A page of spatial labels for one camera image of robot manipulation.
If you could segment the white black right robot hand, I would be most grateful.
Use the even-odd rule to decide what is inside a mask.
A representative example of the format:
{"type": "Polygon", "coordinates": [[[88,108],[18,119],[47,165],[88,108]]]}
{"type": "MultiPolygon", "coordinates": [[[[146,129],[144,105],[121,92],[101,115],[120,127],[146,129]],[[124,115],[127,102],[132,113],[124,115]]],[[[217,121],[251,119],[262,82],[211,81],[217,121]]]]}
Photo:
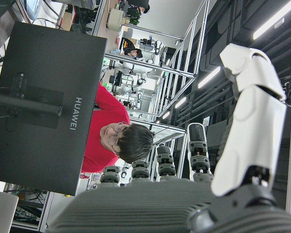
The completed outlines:
{"type": "Polygon", "coordinates": [[[237,104],[213,180],[101,184],[76,196],[49,233],[291,233],[291,215],[271,193],[286,114],[282,85],[260,50],[231,43],[220,58],[237,104]]]}

